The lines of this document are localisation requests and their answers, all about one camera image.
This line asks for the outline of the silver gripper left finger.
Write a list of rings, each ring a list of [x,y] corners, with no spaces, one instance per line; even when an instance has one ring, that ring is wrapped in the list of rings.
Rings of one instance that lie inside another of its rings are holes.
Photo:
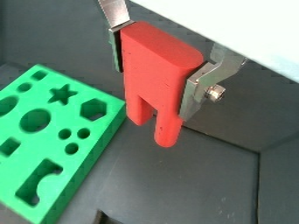
[[[115,68],[123,72],[120,30],[135,21],[131,19],[126,0],[98,0],[108,22],[108,42],[112,47]]]

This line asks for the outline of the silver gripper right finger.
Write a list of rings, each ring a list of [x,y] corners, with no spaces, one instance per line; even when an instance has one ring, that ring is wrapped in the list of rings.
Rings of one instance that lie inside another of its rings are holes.
[[[179,112],[184,121],[192,118],[206,100],[218,102],[223,98],[226,88],[219,82],[235,75],[248,61],[247,57],[219,43],[212,46],[210,59],[211,62],[207,61],[186,81]]]

